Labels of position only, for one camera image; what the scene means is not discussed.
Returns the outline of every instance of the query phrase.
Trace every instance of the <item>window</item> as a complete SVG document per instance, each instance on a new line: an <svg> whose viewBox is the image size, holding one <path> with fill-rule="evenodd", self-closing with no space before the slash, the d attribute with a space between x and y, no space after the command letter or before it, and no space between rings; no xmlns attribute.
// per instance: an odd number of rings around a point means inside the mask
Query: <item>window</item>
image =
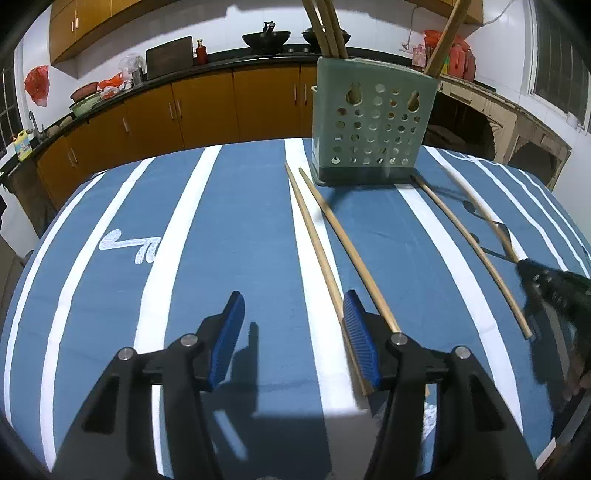
<svg viewBox="0 0 591 480"><path fill-rule="evenodd" d="M538 67L534 93L571 112L584 124L589 69L542 2L535 3L538 24Z"/></svg>
<svg viewBox="0 0 591 480"><path fill-rule="evenodd" d="M13 135L22 130L18 113L17 94L14 89L14 59L8 56L0 72L0 158L6 154L6 147L12 143Z"/></svg>

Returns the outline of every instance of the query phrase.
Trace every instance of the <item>black countertop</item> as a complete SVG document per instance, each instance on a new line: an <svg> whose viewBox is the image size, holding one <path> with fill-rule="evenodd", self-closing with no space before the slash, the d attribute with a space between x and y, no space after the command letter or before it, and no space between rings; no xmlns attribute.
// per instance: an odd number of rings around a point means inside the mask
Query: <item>black countertop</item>
<svg viewBox="0 0 591 480"><path fill-rule="evenodd" d="M178 72L170 73L158 77L156 79L148 80L146 82L143 82L141 85L134 86L132 89L116 95L113 98L103 100L97 103L89 112L80 117L75 118L71 123L61 128L58 133L52 135L50 138L41 142L37 147L33 149L32 153L24 161L36 162L40 158L41 153L43 153L47 149L47 147L49 147L55 140L57 140L62 135L68 134L76 127L78 127L80 124L88 121L90 118L94 117L100 112L124 101L125 99L133 97L134 95L145 92L146 90L150 90L152 88L156 88L171 82L176 82L178 80L182 80L185 78L195 77L204 73L215 72L217 70L286 63L316 63L318 61L318 58L320 57L320 54L305 51L305 49L309 48L310 46L307 44L286 45L286 52L276 55L254 55L251 53L250 48L237 48L234 50L210 53L207 56L209 62L205 65L194 65L190 69L179 70ZM365 58L371 60L387 61L389 63L395 63L403 66L411 66L410 58L399 55L354 47L348 47L347 51L351 58ZM9 179L10 175L14 174L15 170L20 165L21 163L18 161L16 155L14 155L10 160L8 160L8 162L6 162L6 164L2 166L2 168L0 168L0 172L2 173L0 183L6 186L6 182Z"/></svg>

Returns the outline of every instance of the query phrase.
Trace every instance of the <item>metal screw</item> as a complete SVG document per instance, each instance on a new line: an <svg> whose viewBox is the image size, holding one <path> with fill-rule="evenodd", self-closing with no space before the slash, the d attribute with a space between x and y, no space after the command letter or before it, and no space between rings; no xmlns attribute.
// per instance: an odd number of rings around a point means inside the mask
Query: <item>metal screw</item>
<svg viewBox="0 0 591 480"><path fill-rule="evenodd" d="M468 347L459 346L456 348L456 355L462 360L465 360L466 358L470 357L471 353L470 350L468 350Z"/></svg>
<svg viewBox="0 0 591 480"><path fill-rule="evenodd" d="M188 333L181 337L181 345L183 346L193 346L195 343L197 343L197 335L194 333Z"/></svg>
<svg viewBox="0 0 591 480"><path fill-rule="evenodd" d="M394 345L406 345L408 343L408 337L406 335L404 335L403 333L393 333L392 336L390 337L390 341L394 344Z"/></svg>
<svg viewBox="0 0 591 480"><path fill-rule="evenodd" d="M131 357L133 357L134 353L134 349L132 349L129 346L126 346L119 350L119 352L117 353L117 357L119 358L119 360L129 360Z"/></svg>

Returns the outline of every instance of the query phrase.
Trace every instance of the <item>blue striped tablecloth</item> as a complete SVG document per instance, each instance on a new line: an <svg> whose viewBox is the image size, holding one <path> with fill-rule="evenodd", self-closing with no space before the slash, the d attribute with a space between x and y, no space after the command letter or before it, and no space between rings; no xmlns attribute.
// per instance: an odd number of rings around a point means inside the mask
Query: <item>blue striped tablecloth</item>
<svg viewBox="0 0 591 480"><path fill-rule="evenodd" d="M287 161L297 177L300 166L309 173L310 156L310 140L300 139L208 147L124 165L79 187L28 262L0 342L0 405L43 462L53 465L79 407L119 348L160 349L220 313L239 290L246 313L232 365L218 390L203 395L226 478L363 476L379 412L352 385L336 315L284 169ZM526 298L514 265L440 164L463 177L508 226L521 258L588 275L588 243L535 177L421 148L418 170L491 252L521 306ZM337 282L343 291L354 288L374 312L300 184ZM421 190L320 191L403 331L429 348L467 345L535 458L550 440L551 399L564 367L544 321L536 340L526 342L481 261ZM433 442L431 392L425 463ZM156 388L153 399L158 466L171 476Z"/></svg>

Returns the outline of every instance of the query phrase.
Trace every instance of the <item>blue gripper pad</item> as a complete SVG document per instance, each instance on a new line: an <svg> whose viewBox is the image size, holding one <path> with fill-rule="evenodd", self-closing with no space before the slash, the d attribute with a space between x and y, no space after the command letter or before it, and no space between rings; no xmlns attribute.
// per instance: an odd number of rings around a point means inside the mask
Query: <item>blue gripper pad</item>
<svg viewBox="0 0 591 480"><path fill-rule="evenodd" d="M382 374L379 370L378 350L365 325L366 311L354 290L349 290L343 299L343 320L347 335L357 357L361 375L372 387L378 389Z"/></svg>
<svg viewBox="0 0 591 480"><path fill-rule="evenodd" d="M223 325L213 345L207 382L215 388L226 377L244 321L244 297L234 291L221 315Z"/></svg>

